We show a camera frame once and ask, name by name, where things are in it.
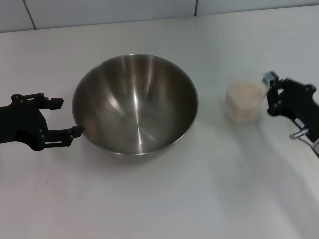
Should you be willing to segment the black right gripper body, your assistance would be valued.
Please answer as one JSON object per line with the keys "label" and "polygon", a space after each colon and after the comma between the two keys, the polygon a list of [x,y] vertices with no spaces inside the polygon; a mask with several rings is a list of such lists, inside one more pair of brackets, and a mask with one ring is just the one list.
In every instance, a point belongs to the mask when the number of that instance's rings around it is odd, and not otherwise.
{"label": "black right gripper body", "polygon": [[316,91],[311,84],[302,84],[291,79],[280,81],[279,115],[290,119],[299,129],[306,129],[309,140],[319,138],[319,105],[313,100]]}

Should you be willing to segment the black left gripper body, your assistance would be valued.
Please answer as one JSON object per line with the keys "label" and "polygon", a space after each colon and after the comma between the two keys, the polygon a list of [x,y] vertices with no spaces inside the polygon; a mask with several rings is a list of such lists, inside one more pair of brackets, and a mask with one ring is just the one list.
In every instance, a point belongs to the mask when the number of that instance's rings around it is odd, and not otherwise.
{"label": "black left gripper body", "polygon": [[42,151],[48,126],[39,109],[27,104],[0,108],[0,142],[21,142],[34,151]]}

